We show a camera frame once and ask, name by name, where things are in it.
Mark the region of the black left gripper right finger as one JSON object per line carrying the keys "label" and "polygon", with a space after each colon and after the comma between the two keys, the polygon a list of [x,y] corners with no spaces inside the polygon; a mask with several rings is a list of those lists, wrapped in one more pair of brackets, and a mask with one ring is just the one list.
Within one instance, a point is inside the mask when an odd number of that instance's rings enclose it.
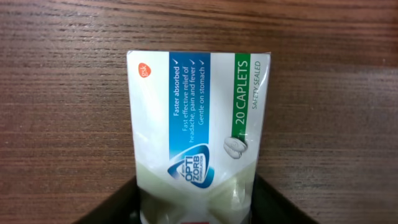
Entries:
{"label": "black left gripper right finger", "polygon": [[318,224],[259,174],[254,179],[251,213],[254,224]]}

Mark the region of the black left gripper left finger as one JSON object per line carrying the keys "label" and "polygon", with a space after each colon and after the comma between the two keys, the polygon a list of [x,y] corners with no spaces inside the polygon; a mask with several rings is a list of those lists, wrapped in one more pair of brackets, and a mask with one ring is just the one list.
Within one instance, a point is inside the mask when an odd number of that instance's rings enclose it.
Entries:
{"label": "black left gripper left finger", "polygon": [[140,224],[140,194],[136,177],[73,224]]}

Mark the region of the white Panadol box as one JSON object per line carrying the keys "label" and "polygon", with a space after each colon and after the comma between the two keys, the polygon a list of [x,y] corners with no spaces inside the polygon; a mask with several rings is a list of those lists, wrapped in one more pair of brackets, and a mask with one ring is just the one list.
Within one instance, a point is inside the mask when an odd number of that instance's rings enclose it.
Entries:
{"label": "white Panadol box", "polygon": [[131,50],[142,223],[249,223],[269,53]]}

